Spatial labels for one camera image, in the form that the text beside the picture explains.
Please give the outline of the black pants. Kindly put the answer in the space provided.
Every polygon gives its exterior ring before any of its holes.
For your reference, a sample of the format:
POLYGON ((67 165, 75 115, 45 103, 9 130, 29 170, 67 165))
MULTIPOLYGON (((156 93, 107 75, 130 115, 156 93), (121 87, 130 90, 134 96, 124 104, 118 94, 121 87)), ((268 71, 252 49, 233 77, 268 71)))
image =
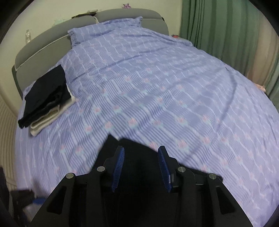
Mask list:
POLYGON ((158 163, 158 151, 137 142, 108 136, 94 166, 114 156, 117 147, 125 157, 118 186, 102 199, 106 212, 102 226, 174 226, 174 196, 167 192, 158 163))

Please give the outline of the stack of folded clothes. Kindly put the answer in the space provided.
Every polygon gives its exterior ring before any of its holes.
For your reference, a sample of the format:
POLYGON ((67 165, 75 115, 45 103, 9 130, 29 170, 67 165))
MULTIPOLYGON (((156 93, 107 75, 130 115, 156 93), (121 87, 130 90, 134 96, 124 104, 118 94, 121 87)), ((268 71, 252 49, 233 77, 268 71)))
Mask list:
POLYGON ((37 136, 44 128, 58 119, 76 101, 71 93, 62 65, 51 69, 36 80, 25 95, 23 117, 19 128, 29 128, 37 136))

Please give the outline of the purple floral bed sheet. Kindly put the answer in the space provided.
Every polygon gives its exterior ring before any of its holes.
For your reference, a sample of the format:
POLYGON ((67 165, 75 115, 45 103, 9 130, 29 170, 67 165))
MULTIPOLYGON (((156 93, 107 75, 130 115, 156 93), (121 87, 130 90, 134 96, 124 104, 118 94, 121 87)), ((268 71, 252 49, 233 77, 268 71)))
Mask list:
POLYGON ((49 195, 66 173, 88 172, 111 134, 220 174, 251 223, 268 222, 278 206, 278 111, 267 95, 141 17, 68 35, 71 49, 53 67, 62 65, 76 102, 35 137, 16 130, 18 188, 49 195))

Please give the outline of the grey padded headboard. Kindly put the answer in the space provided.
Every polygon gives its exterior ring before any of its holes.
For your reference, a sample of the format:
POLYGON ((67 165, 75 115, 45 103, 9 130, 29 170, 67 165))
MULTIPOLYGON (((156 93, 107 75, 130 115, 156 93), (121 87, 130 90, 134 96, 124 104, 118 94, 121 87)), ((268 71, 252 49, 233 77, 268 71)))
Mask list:
POLYGON ((41 33, 17 54, 12 67, 12 75, 19 92, 37 80, 53 67, 70 49, 68 31, 112 19, 135 19, 142 16, 142 26, 155 32, 168 35, 168 27, 161 15, 149 9, 109 9, 97 12, 95 16, 81 16, 62 22, 41 33))

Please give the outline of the green curtain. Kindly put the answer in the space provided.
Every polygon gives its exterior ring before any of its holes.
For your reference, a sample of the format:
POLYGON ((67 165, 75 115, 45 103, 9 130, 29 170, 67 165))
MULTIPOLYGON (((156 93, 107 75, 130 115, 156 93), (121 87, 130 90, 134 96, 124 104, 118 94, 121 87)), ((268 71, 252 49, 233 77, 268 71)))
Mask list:
POLYGON ((278 106, 278 35, 250 1, 183 1, 180 37, 263 86, 278 106))

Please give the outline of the purple toy on headboard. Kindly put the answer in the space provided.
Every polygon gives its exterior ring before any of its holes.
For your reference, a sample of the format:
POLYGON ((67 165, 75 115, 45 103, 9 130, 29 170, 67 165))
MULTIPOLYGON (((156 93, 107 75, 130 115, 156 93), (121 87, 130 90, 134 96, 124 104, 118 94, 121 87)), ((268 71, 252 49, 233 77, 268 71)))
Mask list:
POLYGON ((123 9, 131 9, 131 6, 130 6, 129 3, 127 3, 127 4, 123 4, 122 8, 123 9))

